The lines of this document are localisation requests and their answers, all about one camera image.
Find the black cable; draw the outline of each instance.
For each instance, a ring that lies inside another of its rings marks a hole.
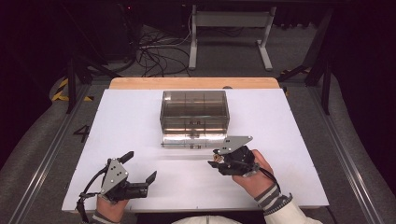
[[[272,181],[274,181],[274,183],[276,184],[277,188],[279,189],[279,193],[280,193],[280,192],[281,192],[280,186],[279,186],[279,184],[277,183],[277,180],[276,180],[275,176],[274,176],[273,174],[271,174],[271,172],[269,172],[269,171],[267,171],[267,170],[265,170],[264,168],[261,168],[261,167],[260,167],[260,171],[261,171],[264,175],[266,175],[268,178],[270,178]]]
[[[338,221],[337,221],[337,219],[335,218],[335,215],[334,215],[334,213],[332,212],[332,209],[330,208],[329,205],[326,206],[326,209],[327,209],[327,211],[329,211],[330,216],[332,216],[332,221],[334,222],[334,224],[338,224]]]
[[[188,54],[186,51],[184,51],[184,50],[182,50],[182,49],[174,48],[174,47],[161,47],[161,48],[156,48],[156,49],[177,49],[177,50],[183,52],[184,54],[186,54],[188,57],[190,57],[189,54]],[[164,59],[169,59],[169,60],[176,61],[176,62],[181,63],[181,64],[183,65],[183,68],[182,68],[182,69],[180,69],[180,70],[178,70],[178,71],[176,71],[176,72],[167,72],[167,73],[163,73],[164,75],[173,75],[173,74],[177,74],[177,73],[180,73],[180,72],[185,71],[185,70],[188,69],[188,66],[185,65],[185,64],[184,64],[182,61],[180,61],[180,60],[173,59],[173,58],[169,58],[169,57],[162,56],[162,55],[159,55],[159,56],[163,57]]]

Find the white table surface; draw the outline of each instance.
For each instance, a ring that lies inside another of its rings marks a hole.
[[[258,149],[270,162],[282,193],[291,192],[303,207],[328,205],[317,171],[281,89],[226,90],[230,111],[228,135],[251,135],[250,149]],[[256,202],[221,175],[207,161],[213,148],[168,149],[161,147],[160,123],[163,90],[105,90],[90,135],[64,198],[63,211],[76,212],[78,195],[108,158],[128,151],[134,157],[123,166],[129,182],[144,182],[154,171],[157,178],[148,197],[132,199],[127,210],[183,212],[257,210]],[[100,190],[102,176],[89,192]],[[95,198],[85,201],[95,209]]]

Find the transparent plastic box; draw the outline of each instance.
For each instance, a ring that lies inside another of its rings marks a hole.
[[[225,91],[164,91],[163,147],[218,147],[227,136],[230,114]]]

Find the white sleeve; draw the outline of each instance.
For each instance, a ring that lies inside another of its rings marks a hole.
[[[267,224],[319,224],[321,222],[306,217],[300,207],[291,200],[284,207],[273,214],[264,217]]]

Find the table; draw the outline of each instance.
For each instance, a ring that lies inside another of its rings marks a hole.
[[[230,176],[210,167],[212,149],[161,147],[160,108],[163,90],[226,90],[230,109],[228,135],[252,135],[247,144],[272,164],[284,193],[303,207],[328,205],[304,140],[284,92],[274,78],[154,77],[115,78],[105,91],[90,136],[64,199],[63,210],[75,212],[78,195],[108,158],[134,151],[124,164],[130,182],[157,179],[146,199],[133,199],[135,213],[258,210],[256,202]],[[89,191],[100,188],[98,178]],[[95,199],[85,201],[94,210]]]

